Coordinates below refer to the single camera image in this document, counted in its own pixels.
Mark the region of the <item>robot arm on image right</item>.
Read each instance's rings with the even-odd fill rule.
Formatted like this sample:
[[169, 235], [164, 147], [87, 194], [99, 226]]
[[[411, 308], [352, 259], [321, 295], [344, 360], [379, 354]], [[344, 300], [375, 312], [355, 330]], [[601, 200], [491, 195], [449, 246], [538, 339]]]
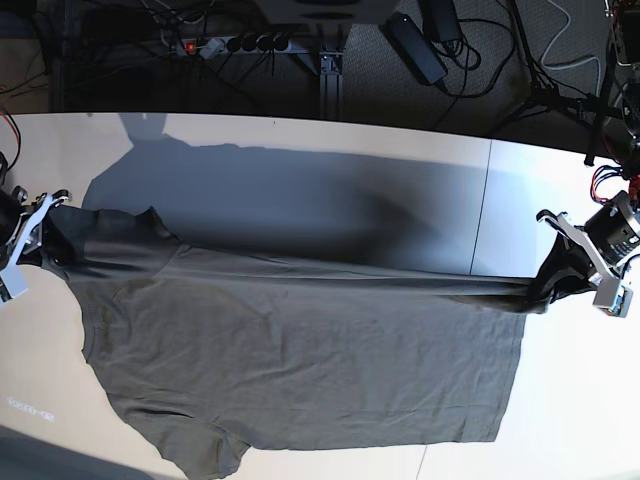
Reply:
[[598, 141], [612, 160], [597, 167], [590, 181], [589, 196], [600, 209], [583, 225], [574, 225], [565, 212], [537, 214], [557, 236], [529, 297], [552, 303], [593, 291], [594, 307], [624, 317], [633, 297], [628, 272], [639, 259], [639, 3], [607, 1], [605, 15], [606, 67], [584, 160], [594, 164]]

